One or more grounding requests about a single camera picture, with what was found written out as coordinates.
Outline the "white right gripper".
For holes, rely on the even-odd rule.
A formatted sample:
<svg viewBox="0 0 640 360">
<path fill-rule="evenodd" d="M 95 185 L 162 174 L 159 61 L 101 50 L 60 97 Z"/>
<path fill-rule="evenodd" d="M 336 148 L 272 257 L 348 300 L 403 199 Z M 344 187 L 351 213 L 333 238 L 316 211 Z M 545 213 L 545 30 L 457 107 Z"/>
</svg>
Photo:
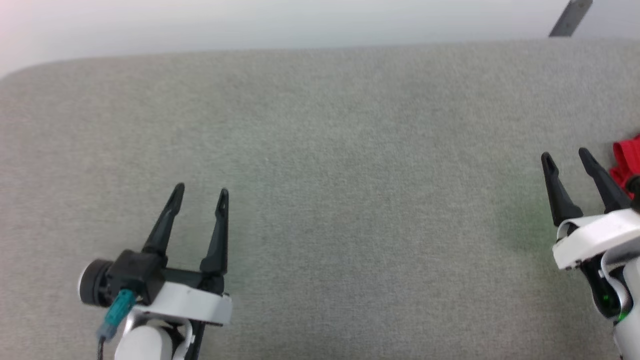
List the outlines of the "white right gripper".
<svg viewBox="0 0 640 360">
<path fill-rule="evenodd" d="M 592 153 L 578 150 L 592 178 L 604 215 L 586 216 L 570 198 L 549 152 L 541 155 L 542 173 L 557 242 L 551 248 L 560 270 L 578 269 L 587 278 L 596 309 L 606 319 L 631 319 L 639 306 L 639 213 L 632 200 Z"/>
</svg>

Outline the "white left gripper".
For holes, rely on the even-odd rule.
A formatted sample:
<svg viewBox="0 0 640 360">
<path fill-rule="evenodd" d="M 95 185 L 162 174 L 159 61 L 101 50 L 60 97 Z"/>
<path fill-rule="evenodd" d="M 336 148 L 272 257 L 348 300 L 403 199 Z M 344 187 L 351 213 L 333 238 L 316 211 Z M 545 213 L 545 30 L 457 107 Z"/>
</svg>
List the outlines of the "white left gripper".
<svg viewBox="0 0 640 360">
<path fill-rule="evenodd" d="M 142 253 L 166 257 L 170 235 L 180 212 L 185 184 L 178 183 L 160 212 Z M 221 189 L 215 207 L 215 226 L 199 271 L 222 277 L 227 273 L 229 245 L 229 191 Z M 135 305 L 127 316 L 129 360 L 197 360 L 207 326 L 222 327 L 233 316 L 233 300 L 205 285 L 192 287 L 179 282 L 164 283 L 150 305 Z"/>
</svg>

